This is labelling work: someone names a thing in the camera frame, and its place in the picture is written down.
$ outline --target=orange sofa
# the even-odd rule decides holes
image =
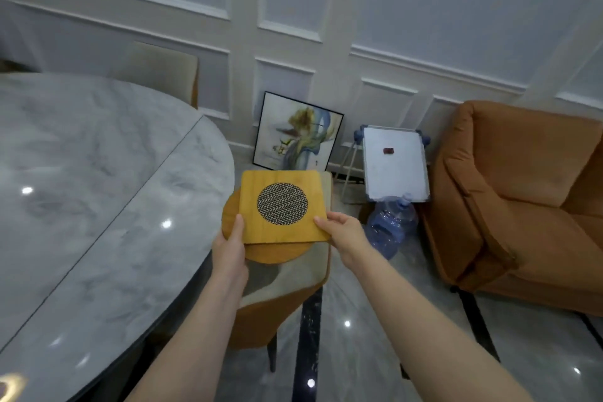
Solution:
[[[421,216],[442,279],[603,316],[603,123],[459,106]]]

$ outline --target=round marble tabletop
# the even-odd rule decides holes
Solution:
[[[207,117],[106,78],[0,75],[0,375],[66,401],[156,322],[233,191]]]

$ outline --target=wall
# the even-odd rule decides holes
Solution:
[[[431,157],[469,99],[603,109],[603,0],[6,1],[3,55],[43,71],[106,75],[133,40],[197,55],[200,106],[249,153],[265,90],[345,114],[333,165],[362,123],[420,128]]]

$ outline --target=woven mesh pattern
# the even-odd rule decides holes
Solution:
[[[307,198],[294,184],[274,183],[260,193],[258,211],[266,221],[286,226],[303,218],[307,211]]]

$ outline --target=blue plastic water jug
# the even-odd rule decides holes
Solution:
[[[392,259],[404,239],[417,229],[417,212],[411,196],[377,202],[365,227],[367,239],[387,260]]]

